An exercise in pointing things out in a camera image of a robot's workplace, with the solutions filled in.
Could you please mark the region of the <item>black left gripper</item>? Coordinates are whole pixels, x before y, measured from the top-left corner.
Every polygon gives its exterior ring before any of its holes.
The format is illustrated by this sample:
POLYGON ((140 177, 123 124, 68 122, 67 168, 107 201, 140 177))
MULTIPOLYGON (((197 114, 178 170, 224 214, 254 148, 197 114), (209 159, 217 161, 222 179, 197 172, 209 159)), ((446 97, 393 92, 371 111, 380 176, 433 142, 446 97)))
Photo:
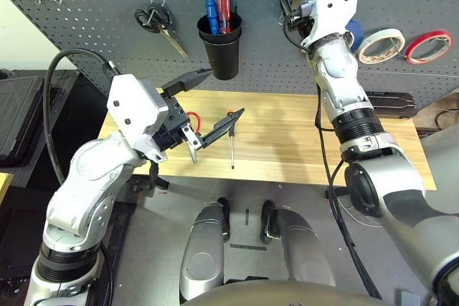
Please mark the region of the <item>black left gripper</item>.
POLYGON ((160 151, 175 148, 184 141, 188 141, 193 149, 201 150, 219 140, 230 131, 231 127, 235 126, 235 123, 245 111, 244 108, 227 113, 226 117, 214 124, 213 129, 209 133, 205 136, 197 137, 197 134, 191 128, 189 116, 174 97, 174 95, 180 92, 187 92, 194 89, 212 74, 212 69, 194 70, 179 75, 161 86, 161 89, 165 93, 161 94, 161 98, 168 107, 168 114, 161 127, 153 135, 153 139, 160 151))

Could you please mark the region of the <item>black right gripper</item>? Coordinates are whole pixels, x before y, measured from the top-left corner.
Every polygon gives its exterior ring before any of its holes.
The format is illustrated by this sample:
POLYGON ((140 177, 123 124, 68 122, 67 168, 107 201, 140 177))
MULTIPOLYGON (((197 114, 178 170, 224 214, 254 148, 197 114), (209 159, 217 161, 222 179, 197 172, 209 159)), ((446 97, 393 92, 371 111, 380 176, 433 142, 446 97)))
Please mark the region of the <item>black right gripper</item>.
POLYGON ((286 17, 287 28, 289 32, 297 32, 301 38, 310 35, 314 19, 311 16, 303 16, 293 8, 292 0, 280 0, 280 8, 286 17))

